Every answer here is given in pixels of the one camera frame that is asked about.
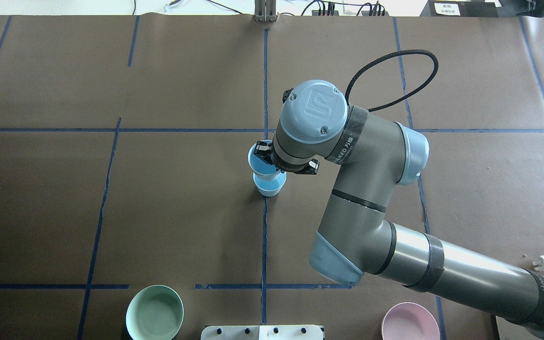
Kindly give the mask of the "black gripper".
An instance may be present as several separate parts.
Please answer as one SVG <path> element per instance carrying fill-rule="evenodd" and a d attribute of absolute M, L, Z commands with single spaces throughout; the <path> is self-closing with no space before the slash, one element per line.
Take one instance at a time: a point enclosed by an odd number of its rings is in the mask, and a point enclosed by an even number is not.
<path fill-rule="evenodd" d="M 281 144 L 274 141 L 257 141 L 253 155 L 277 170 L 298 175 L 315 176 L 319 172 L 320 163 L 314 158 L 298 158 L 285 151 Z"/>

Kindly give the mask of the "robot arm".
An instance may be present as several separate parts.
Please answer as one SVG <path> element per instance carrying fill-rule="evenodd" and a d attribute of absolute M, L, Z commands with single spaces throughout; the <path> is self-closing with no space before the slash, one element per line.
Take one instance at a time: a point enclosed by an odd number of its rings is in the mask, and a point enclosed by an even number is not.
<path fill-rule="evenodd" d="M 544 272 L 475 253 L 385 218 L 397 185 L 429 159 L 427 138 L 349 105 L 326 80 L 283 93 L 278 127 L 254 156 L 277 170 L 315 175 L 315 156 L 339 164 L 309 262 L 320 275 L 357 285 L 365 273 L 397 281 L 520 325 L 544 339 Z"/>

